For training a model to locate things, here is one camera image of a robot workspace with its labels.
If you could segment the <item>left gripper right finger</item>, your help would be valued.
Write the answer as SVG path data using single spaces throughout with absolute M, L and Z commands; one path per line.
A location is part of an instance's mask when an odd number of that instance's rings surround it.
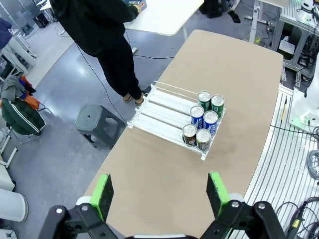
M 259 201 L 250 206 L 231 199 L 218 172 L 208 173 L 206 193 L 214 221 L 202 239 L 225 239 L 233 231 L 244 231 L 250 239 L 285 239 L 285 233 L 270 203 Z

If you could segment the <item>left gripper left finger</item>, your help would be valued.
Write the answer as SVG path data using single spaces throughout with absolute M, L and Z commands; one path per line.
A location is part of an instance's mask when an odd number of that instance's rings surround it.
M 88 234 L 92 239 L 116 239 L 107 225 L 114 189 L 110 174 L 100 176 L 88 203 L 67 209 L 62 205 L 51 207 L 39 233 L 39 239 L 75 239 Z

